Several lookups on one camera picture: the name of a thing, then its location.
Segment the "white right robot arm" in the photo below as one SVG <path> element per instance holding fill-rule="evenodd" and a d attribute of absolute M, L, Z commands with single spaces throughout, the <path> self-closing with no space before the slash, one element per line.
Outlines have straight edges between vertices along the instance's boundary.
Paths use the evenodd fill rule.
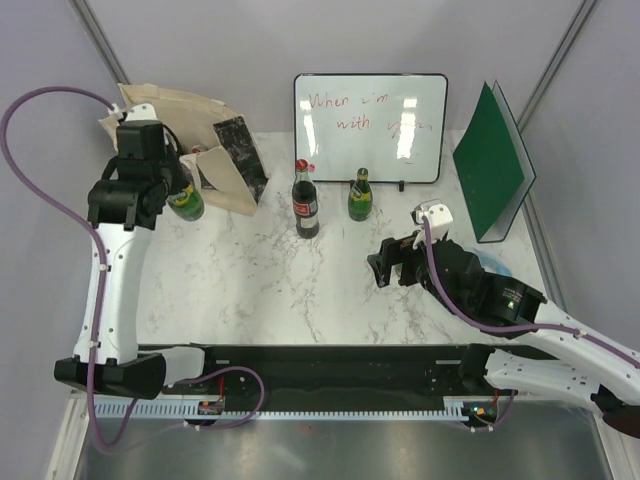
<path fill-rule="evenodd" d="M 378 287 L 388 286 L 398 269 L 399 285 L 420 285 L 467 325 L 549 356 L 536 360 L 471 344 L 457 371 L 465 391 L 554 396 L 598 414 L 622 434 L 638 437 L 638 352 L 587 328 L 535 288 L 485 270 L 476 254 L 447 238 L 431 246 L 415 235 L 388 238 L 367 263 Z"/>

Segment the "small whiteboard black frame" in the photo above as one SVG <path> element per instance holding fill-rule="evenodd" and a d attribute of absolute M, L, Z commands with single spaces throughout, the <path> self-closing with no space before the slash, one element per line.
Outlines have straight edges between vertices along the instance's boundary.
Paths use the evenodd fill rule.
<path fill-rule="evenodd" d="M 315 182 L 433 184 L 440 176 L 449 82 L 441 73 L 300 74 L 294 148 Z"/>

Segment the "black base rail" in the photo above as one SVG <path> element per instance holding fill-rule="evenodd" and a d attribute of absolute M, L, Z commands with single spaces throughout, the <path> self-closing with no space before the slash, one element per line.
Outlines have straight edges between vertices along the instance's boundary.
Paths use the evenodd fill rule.
<path fill-rule="evenodd" d="M 217 395 L 233 406 L 431 407 L 447 396 L 491 399 L 493 388 L 464 383 L 463 345 L 231 346 L 205 349 L 204 371 L 234 372 L 166 394 Z"/>

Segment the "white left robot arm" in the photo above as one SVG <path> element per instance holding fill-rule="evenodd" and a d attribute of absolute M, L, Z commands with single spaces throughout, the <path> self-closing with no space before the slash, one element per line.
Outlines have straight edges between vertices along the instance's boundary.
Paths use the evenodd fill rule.
<path fill-rule="evenodd" d="M 188 184 L 179 157 L 158 120 L 124 121 L 116 140 L 116 156 L 88 194 L 93 257 L 82 329 L 54 377 L 87 393 L 133 399 L 152 400 L 183 380 L 211 392 L 220 371 L 201 348 L 142 352 L 137 341 L 142 269 L 156 220 L 169 196 Z"/>

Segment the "beige canvas tote bag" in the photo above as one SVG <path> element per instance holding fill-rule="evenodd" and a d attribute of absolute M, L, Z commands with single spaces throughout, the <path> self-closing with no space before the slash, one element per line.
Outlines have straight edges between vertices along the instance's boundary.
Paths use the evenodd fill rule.
<path fill-rule="evenodd" d="M 177 137 L 204 204 L 253 216 L 268 177 L 244 117 L 225 103 L 152 84 L 119 86 L 126 113 L 150 104 Z"/>

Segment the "light blue face mask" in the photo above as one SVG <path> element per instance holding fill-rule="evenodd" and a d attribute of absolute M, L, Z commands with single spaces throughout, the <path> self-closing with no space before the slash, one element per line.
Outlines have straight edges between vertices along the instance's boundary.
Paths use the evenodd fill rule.
<path fill-rule="evenodd" d="M 473 253 L 478 257 L 481 267 L 487 272 L 512 277 L 511 270 L 500 258 L 496 257 L 495 255 L 471 247 L 469 247 L 467 251 Z"/>

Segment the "green perrier bottle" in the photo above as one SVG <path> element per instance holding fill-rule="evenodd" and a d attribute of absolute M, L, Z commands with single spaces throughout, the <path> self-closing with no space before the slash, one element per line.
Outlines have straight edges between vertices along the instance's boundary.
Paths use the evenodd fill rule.
<path fill-rule="evenodd" d="M 369 183 L 369 172 L 365 167 L 361 167 L 350 186 L 348 213 L 352 220 L 360 222 L 369 217 L 372 208 L 373 195 Z"/>
<path fill-rule="evenodd" d="M 194 165 L 186 156 L 179 158 L 182 175 L 187 186 L 177 193 L 167 197 L 167 203 L 171 210 L 181 219 L 186 221 L 199 220 L 205 211 L 204 200 L 196 187 L 194 178 Z"/>
<path fill-rule="evenodd" d="M 395 274 L 395 277 L 397 278 L 397 281 L 400 281 L 402 279 L 402 272 L 403 272 L 403 264 L 397 264 L 393 267 L 393 272 Z"/>

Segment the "green folder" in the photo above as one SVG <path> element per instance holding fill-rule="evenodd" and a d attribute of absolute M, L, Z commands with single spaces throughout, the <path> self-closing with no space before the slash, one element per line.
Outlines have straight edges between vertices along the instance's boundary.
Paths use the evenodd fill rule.
<path fill-rule="evenodd" d="M 482 87 L 453 160 L 476 241 L 504 241 L 536 172 L 498 83 Z"/>

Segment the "Coca-Cola glass bottle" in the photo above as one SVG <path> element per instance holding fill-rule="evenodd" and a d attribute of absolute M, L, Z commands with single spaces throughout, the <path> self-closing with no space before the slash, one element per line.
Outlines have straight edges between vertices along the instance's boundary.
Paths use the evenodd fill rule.
<path fill-rule="evenodd" d="M 292 205 L 297 233 L 304 239 L 314 238 L 320 229 L 317 190 L 309 177 L 309 164 L 304 159 L 295 162 Z"/>

